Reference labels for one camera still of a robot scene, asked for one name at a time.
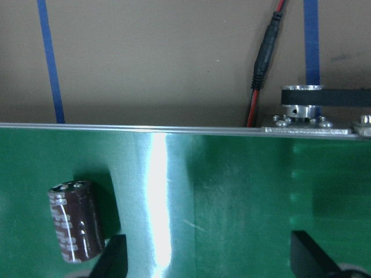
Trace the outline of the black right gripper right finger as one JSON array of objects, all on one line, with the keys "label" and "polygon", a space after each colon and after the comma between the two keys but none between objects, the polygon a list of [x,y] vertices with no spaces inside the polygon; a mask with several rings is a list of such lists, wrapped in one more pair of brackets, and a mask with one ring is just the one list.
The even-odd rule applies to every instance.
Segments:
[{"label": "black right gripper right finger", "polygon": [[339,266],[305,231],[292,231],[290,267],[295,277],[345,277]]}]

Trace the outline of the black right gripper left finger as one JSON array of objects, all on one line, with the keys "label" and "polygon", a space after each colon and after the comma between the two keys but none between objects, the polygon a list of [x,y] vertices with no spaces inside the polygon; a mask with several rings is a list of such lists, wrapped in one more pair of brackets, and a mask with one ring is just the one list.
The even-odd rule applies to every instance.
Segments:
[{"label": "black right gripper left finger", "polygon": [[126,277],[127,273],[126,235],[115,235],[103,250],[89,277]]}]

